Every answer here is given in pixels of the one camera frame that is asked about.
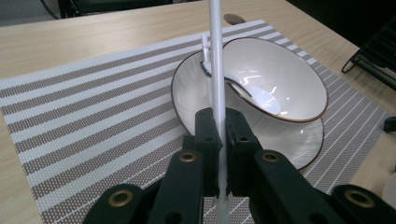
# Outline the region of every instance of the black rack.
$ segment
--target black rack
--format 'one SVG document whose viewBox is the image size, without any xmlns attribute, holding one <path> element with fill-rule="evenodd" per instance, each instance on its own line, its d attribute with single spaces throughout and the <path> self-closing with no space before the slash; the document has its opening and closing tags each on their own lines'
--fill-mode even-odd
<svg viewBox="0 0 396 224">
<path fill-rule="evenodd" d="M 396 14 L 344 65 L 347 73 L 355 65 L 396 90 Z"/>
</svg>

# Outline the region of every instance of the table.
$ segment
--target table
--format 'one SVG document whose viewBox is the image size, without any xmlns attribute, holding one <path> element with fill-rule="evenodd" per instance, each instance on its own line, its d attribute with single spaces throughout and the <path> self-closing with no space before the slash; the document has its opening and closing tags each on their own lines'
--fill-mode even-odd
<svg viewBox="0 0 396 224">
<path fill-rule="evenodd" d="M 0 28 L 0 76 L 18 75 L 209 30 L 208 2 L 143 8 Z M 265 20 L 392 116 L 396 92 L 355 68 L 342 74 L 358 49 L 286 1 L 223 0 L 222 14 Z M 0 119 L 0 222 L 42 223 L 17 153 Z M 394 172 L 396 134 L 383 134 L 351 183 L 381 195 Z"/>
</svg>

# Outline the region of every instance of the black chair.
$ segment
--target black chair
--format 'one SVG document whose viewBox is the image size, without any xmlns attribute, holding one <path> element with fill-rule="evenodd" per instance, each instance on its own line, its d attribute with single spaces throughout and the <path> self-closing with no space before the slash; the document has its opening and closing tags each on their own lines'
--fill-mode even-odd
<svg viewBox="0 0 396 224">
<path fill-rule="evenodd" d="M 88 16 L 111 11 L 172 4 L 172 0 L 58 0 L 61 17 Z"/>
</svg>

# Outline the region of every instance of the bowl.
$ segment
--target bowl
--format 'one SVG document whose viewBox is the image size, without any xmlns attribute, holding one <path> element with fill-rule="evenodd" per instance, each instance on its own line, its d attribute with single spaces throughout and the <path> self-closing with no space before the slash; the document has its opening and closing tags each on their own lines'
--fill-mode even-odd
<svg viewBox="0 0 396 224">
<path fill-rule="evenodd" d="M 326 89 L 318 74 L 291 51 L 255 38 L 229 42 L 223 59 L 224 69 L 246 80 L 246 85 L 273 94 L 280 102 L 281 113 L 274 115 L 254 105 L 233 84 L 225 85 L 226 106 L 244 114 L 264 148 L 283 153 L 298 169 L 311 162 L 323 142 L 320 116 L 327 105 Z M 211 78 L 200 66 L 202 60 L 202 52 L 191 55 L 180 64 L 172 80 L 175 110 L 191 134 L 195 113 L 212 106 Z"/>
</svg>

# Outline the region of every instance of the white stick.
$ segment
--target white stick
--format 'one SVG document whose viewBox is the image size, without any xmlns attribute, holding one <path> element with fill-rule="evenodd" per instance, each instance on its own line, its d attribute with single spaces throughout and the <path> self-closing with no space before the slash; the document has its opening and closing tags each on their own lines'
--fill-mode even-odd
<svg viewBox="0 0 396 224">
<path fill-rule="evenodd" d="M 213 118 L 218 128 L 223 148 L 219 153 L 219 189 L 216 213 L 218 224 L 230 223 L 229 203 L 226 194 L 227 188 L 227 151 L 225 133 L 225 96 L 224 75 L 222 60 L 222 29 L 221 29 L 221 0 L 209 0 L 210 12 L 210 46 L 212 61 L 212 102 Z"/>
</svg>

